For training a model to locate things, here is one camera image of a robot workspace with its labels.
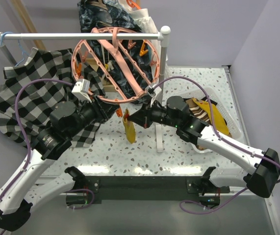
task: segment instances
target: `speckled table top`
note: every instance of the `speckled table top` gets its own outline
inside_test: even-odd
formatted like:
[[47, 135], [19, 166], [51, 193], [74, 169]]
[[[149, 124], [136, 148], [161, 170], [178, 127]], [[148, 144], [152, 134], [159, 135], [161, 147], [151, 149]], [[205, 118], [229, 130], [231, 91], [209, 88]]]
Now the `speckled table top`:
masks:
[[[170, 68], [173, 75], [189, 77], [202, 86], [213, 87], [231, 116], [239, 121], [224, 69]], [[164, 85], [164, 100], [196, 86], [185, 80], [174, 79]], [[133, 113], [141, 106], [122, 105]], [[103, 124], [94, 143], [88, 148], [70, 148], [43, 176], [58, 176], [65, 168], [76, 166], [86, 175], [203, 175], [210, 166], [234, 168], [236, 164], [215, 152], [196, 153], [191, 144], [177, 135], [175, 128], [163, 126], [163, 153], [156, 151], [155, 127], [143, 129], [135, 125], [136, 143], [126, 140], [122, 119], [114, 115]]]

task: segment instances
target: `table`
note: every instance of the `table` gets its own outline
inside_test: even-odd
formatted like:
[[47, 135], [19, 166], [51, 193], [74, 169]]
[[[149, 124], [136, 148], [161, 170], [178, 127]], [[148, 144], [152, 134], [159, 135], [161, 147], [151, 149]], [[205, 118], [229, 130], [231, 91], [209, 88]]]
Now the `table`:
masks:
[[[189, 77], [202, 86], [213, 87], [224, 106], [240, 126], [236, 108], [231, 96], [228, 80], [223, 68], [181, 68], [170, 67], [173, 75]], [[173, 79], [164, 85], [163, 103], [168, 97], [196, 86], [182, 79]], [[130, 113], [141, 106], [121, 105]], [[221, 155], [211, 152], [196, 153], [191, 144], [176, 135], [176, 129], [163, 126], [163, 153], [156, 151], [155, 128], [143, 129], [135, 124], [136, 143], [130, 144], [125, 135], [122, 119], [114, 115], [101, 125], [96, 139], [88, 148], [70, 148], [57, 162], [47, 169], [42, 177], [56, 177], [65, 168], [76, 166], [85, 175], [102, 176], [198, 176], [210, 166], [222, 168], [238, 167]]]

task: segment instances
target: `black and white plaid fabric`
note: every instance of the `black and white plaid fabric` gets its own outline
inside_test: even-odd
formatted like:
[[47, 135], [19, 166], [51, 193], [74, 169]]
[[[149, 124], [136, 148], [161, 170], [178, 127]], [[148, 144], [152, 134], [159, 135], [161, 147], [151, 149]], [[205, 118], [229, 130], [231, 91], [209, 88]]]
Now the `black and white plaid fabric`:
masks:
[[[16, 95], [22, 86], [36, 79], [51, 78], [75, 83], [71, 71], [72, 53], [71, 49], [43, 51], [33, 48], [24, 65], [4, 68], [5, 83], [0, 86], [2, 133], [26, 146], [14, 111]], [[99, 76], [89, 65], [82, 70], [81, 75], [91, 81], [90, 89], [94, 94], [105, 95]], [[67, 100], [80, 105], [79, 100], [71, 93], [71, 88], [61, 83], [36, 83], [25, 89], [20, 97], [19, 115], [29, 140], [46, 126], [55, 105]], [[73, 146], [88, 147], [94, 141], [99, 126], [99, 123], [92, 123], [78, 133], [73, 138]]]

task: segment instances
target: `yellow towel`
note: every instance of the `yellow towel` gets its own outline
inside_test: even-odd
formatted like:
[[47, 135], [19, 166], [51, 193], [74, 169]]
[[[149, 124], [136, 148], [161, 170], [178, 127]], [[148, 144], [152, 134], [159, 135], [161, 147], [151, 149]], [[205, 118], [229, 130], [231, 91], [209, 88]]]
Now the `yellow towel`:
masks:
[[[207, 112], [208, 116], [210, 117], [210, 109], [209, 104], [207, 101], [198, 100], [196, 98], [193, 98], [193, 102], [196, 103], [201, 109], [203, 109], [205, 112]], [[225, 120], [221, 113], [218, 111], [216, 106], [212, 104], [213, 113], [214, 113], [214, 120], [215, 120], [215, 126], [218, 131], [225, 135], [229, 135], [229, 129], [225, 123]]]
[[132, 121], [128, 121], [127, 117], [129, 116], [129, 110], [126, 109], [124, 116], [122, 117], [122, 122], [125, 126], [125, 132], [126, 132], [126, 136], [127, 136], [127, 140], [130, 143], [134, 143], [135, 142], [135, 129], [134, 129], [134, 124]]

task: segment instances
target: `laundry basket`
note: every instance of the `laundry basket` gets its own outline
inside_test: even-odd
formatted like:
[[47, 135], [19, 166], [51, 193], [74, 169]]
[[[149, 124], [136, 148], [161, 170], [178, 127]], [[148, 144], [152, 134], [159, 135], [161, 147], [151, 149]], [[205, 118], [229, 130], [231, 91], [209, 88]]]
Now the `laundry basket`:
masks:
[[[242, 131], [239, 129], [238, 125], [236, 124], [236, 122], [234, 121], [234, 119], [232, 118], [232, 116], [230, 115], [228, 110], [224, 107], [223, 103], [219, 99], [215, 90], [211, 87], [204, 87], [204, 90], [207, 92], [207, 94], [209, 95], [209, 98], [211, 100], [217, 102], [216, 107], [217, 107], [218, 111], [222, 114], [223, 118], [226, 120], [227, 127], [232, 135], [232, 138], [237, 141], [241, 140], [243, 138]], [[203, 99], [205, 97], [204, 93], [199, 88], [196, 88], [194, 90], [184, 91], [184, 92], [176, 94], [176, 95], [179, 95], [182, 98], [194, 97], [197, 99]], [[192, 144], [192, 147], [198, 153], [212, 152], [212, 150], [210, 150], [210, 149], [199, 150], [194, 144]]]

